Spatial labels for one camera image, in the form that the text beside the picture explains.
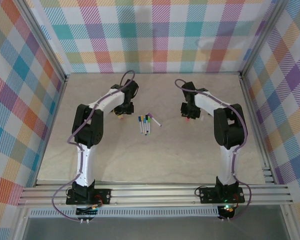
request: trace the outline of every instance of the black mounting plate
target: black mounting plate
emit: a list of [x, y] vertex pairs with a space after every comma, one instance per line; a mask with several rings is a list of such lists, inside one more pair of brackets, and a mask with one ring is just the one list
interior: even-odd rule
[[220, 198], [215, 187], [199, 188], [201, 204], [242, 204], [245, 202], [245, 196], [242, 187], [238, 187], [237, 193], [235, 194], [238, 196], [238, 200], [234, 197], [234, 194], [229, 194], [227, 197]]
[[[95, 197], [93, 201], [89, 201], [80, 196], [76, 196], [74, 191], [70, 188], [67, 192], [66, 205], [95, 205], [100, 203], [99, 197]], [[111, 189], [94, 189], [93, 196], [100, 196], [103, 205], [109, 205], [111, 199]]]

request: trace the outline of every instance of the ventilation grille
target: ventilation grille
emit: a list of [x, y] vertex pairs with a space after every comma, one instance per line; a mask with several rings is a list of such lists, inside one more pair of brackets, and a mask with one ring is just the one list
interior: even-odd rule
[[[73, 209], [61, 210], [69, 217], [75, 217], [76, 212]], [[101, 207], [96, 217], [217, 217], [217, 206], [199, 206], [199, 207]], [[60, 213], [53, 208], [34, 208], [31, 210], [32, 218], [60, 218]]]

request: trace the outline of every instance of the plaid wallpaper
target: plaid wallpaper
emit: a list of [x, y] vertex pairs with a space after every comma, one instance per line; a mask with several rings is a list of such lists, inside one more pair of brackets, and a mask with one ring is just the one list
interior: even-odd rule
[[75, 73], [238, 72], [276, 1], [27, 0]]
[[290, 0], [248, 73], [279, 183], [288, 184], [300, 220], [300, 0]]
[[0, 0], [0, 240], [33, 180], [61, 85], [13, 0]]

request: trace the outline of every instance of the blue marker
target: blue marker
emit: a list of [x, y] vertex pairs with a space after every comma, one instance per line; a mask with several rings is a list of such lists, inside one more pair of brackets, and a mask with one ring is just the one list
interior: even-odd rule
[[143, 134], [144, 131], [142, 130], [141, 116], [139, 116], [139, 125], [140, 125], [140, 132]]
[[147, 120], [145, 117], [143, 118], [143, 126], [144, 126], [145, 135], [147, 136]]

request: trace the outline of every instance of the wire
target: wire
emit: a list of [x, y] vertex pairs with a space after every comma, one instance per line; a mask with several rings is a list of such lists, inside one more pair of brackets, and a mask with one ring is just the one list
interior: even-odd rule
[[248, 190], [249, 190], [249, 200], [248, 200], [248, 202], [247, 202], [245, 208], [244, 208], [237, 216], [234, 216], [234, 217], [232, 218], [232, 220], [237, 219], [238, 217], [242, 216], [242, 214], [244, 214], [244, 213], [247, 211], [247, 209], [248, 209], [248, 207], [249, 207], [249, 205], [250, 205], [250, 203], [251, 203], [251, 198], [252, 198], [251, 187], [250, 187], [247, 183], [240, 181], [240, 180], [237, 178], [236, 173], [235, 173], [235, 161], [236, 161], [237, 152], [238, 152], [239, 149], [241, 149], [241, 148], [247, 143], [247, 139], [248, 139], [248, 131], [247, 131], [247, 126], [246, 126], [246, 124], [245, 124], [245, 121], [243, 120], [243, 118], [241, 117], [241, 115], [237, 112], [237, 110], [235, 110], [232, 106], [230, 106], [230, 105], [228, 105], [228, 104], [226, 104], [226, 103], [220, 101], [219, 99], [217, 99], [216, 97], [214, 97], [214, 96], [212, 96], [212, 95], [210, 95], [210, 94], [205, 93], [204, 91], [197, 91], [197, 90], [190, 90], [190, 89], [183, 88], [183, 87], [179, 86], [179, 85], [177, 84], [177, 82], [183, 82], [183, 83], [185, 84], [186, 81], [183, 80], [183, 79], [176, 79], [176, 80], [174, 81], [174, 84], [176, 85], [176, 87], [179, 88], [179, 89], [181, 89], [182, 91], [189, 92], [189, 93], [202, 94], [202, 95], [204, 95], [204, 96], [207, 96], [207, 97], [211, 98], [212, 100], [214, 100], [214, 101], [217, 102], [218, 104], [220, 104], [220, 105], [222, 105], [222, 106], [224, 106], [224, 107], [226, 107], [226, 108], [229, 108], [230, 110], [232, 110], [232, 111], [235, 113], [235, 115], [238, 117], [239, 121], [240, 121], [241, 124], [242, 124], [243, 132], [244, 132], [244, 140], [243, 140], [243, 143], [242, 143], [241, 145], [239, 145], [238, 147], [236, 147], [236, 148], [234, 149], [234, 151], [233, 151], [233, 157], [232, 157], [232, 160], [231, 160], [231, 173], [232, 173], [232, 175], [233, 175], [233, 178], [234, 178], [239, 184], [245, 185], [245, 186], [248, 188]]
[[196, 195], [197, 197], [200, 197], [200, 195], [197, 194], [197, 191], [200, 189], [200, 188], [207, 188], [207, 186], [198, 186], [195, 190], [194, 190], [194, 195]]
[[60, 213], [62, 216], [64, 216], [65, 218], [69, 219], [69, 220], [72, 220], [72, 221], [75, 221], [75, 222], [79, 222], [81, 223], [81, 221], [79, 219], [75, 219], [75, 218], [72, 218], [72, 217], [69, 217], [67, 216], [66, 214], [64, 214], [63, 212], [61, 212], [55, 205], [55, 197], [56, 195], [63, 189], [65, 188], [66, 186], [72, 184], [74, 181], [76, 181], [80, 175], [82, 174], [82, 169], [83, 169], [83, 165], [84, 165], [84, 151], [83, 151], [83, 148], [80, 144], [76, 143], [76, 142], [71, 142], [72, 138], [90, 121], [90, 119], [92, 118], [92, 115], [94, 114], [94, 111], [96, 110], [97, 106], [103, 101], [105, 100], [106, 98], [116, 94], [116, 93], [119, 93], [121, 90], [123, 90], [124, 88], [126, 88], [130, 83], [132, 83], [132, 81], [134, 80], [135, 76], [136, 76], [136, 73], [135, 71], [133, 70], [129, 70], [129, 71], [126, 71], [122, 78], [121, 78], [121, 82], [120, 82], [120, 85], [124, 79], [124, 77], [128, 74], [128, 73], [132, 73], [132, 78], [130, 79], [130, 81], [128, 81], [123, 87], [121, 87], [120, 89], [116, 90], [116, 91], [113, 91], [111, 94], [106, 94], [104, 95], [103, 97], [101, 97], [96, 103], [95, 105], [93, 106], [91, 112], [90, 112], [90, 115], [87, 117], [87, 119], [71, 134], [71, 136], [68, 138], [67, 140], [67, 143], [68, 144], [71, 144], [71, 145], [75, 145], [77, 146], [80, 151], [81, 151], [81, 154], [80, 154], [80, 168], [79, 168], [79, 173], [75, 176], [74, 179], [72, 179], [71, 181], [67, 182], [66, 184], [62, 185], [57, 191], [55, 191], [55, 193], [53, 194], [52, 198], [51, 198], [51, 204], [53, 206], [53, 208], [58, 212]]

